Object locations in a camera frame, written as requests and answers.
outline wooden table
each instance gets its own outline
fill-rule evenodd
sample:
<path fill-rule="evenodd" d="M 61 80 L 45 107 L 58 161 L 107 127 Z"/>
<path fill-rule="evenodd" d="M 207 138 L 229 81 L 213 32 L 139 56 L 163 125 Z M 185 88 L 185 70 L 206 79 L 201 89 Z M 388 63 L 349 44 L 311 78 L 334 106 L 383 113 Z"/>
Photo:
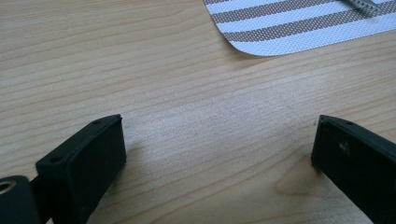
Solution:
<path fill-rule="evenodd" d="M 0 3 L 0 174 L 121 114 L 128 161 L 89 223 L 371 223 L 310 165 L 320 114 L 396 141 L 396 33 L 241 53 L 202 1 Z"/>

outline gray and white stripes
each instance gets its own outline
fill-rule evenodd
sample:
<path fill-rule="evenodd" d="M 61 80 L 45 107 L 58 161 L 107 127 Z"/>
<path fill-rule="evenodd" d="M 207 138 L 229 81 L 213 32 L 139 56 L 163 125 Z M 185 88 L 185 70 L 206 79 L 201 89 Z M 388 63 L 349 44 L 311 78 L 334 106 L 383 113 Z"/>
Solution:
<path fill-rule="evenodd" d="M 292 53 L 396 29 L 395 1 L 375 2 L 381 11 L 363 11 L 340 0 L 205 0 L 224 36 L 256 55 Z"/>

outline screw hole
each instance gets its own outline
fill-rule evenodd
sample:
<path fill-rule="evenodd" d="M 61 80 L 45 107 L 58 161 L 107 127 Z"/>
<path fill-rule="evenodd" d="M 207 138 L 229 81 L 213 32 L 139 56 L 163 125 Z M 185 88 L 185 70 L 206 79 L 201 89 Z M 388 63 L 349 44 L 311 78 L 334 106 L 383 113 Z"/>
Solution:
<path fill-rule="evenodd" d="M 347 142 L 341 143 L 339 147 L 343 150 L 344 154 L 350 156 L 350 148 Z"/>
<path fill-rule="evenodd" d="M 60 162 L 62 160 L 62 157 L 54 157 L 50 160 L 52 163 Z"/>
<path fill-rule="evenodd" d="M 0 194 L 6 193 L 7 191 L 14 188 L 15 185 L 17 185 L 17 183 L 15 181 L 5 181 L 5 182 L 0 183 Z"/>

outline striped mat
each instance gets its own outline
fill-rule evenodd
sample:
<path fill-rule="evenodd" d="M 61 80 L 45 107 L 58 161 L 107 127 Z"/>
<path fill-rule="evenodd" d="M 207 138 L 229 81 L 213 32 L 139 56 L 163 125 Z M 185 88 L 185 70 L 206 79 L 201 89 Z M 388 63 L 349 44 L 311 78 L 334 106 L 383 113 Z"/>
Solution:
<path fill-rule="evenodd" d="M 204 0 L 230 43 L 259 56 L 275 56 L 396 29 L 396 0 L 374 0 L 381 10 L 345 0 Z"/>

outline black plastic part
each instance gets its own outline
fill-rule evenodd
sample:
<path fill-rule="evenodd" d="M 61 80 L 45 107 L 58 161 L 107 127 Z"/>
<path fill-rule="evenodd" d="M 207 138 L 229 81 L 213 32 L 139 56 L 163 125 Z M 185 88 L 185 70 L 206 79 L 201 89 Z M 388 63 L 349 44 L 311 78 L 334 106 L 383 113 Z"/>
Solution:
<path fill-rule="evenodd" d="M 40 223 L 34 197 L 26 177 L 0 179 L 0 223 Z"/>
<path fill-rule="evenodd" d="M 86 223 L 125 162 L 120 115 L 97 119 L 38 161 L 30 183 L 0 179 L 0 223 Z"/>
<path fill-rule="evenodd" d="M 93 121 L 38 161 L 54 223 L 86 223 L 125 162 L 120 115 Z"/>
<path fill-rule="evenodd" d="M 396 223 L 396 145 L 344 119 L 320 116 L 312 163 L 375 224 Z"/>

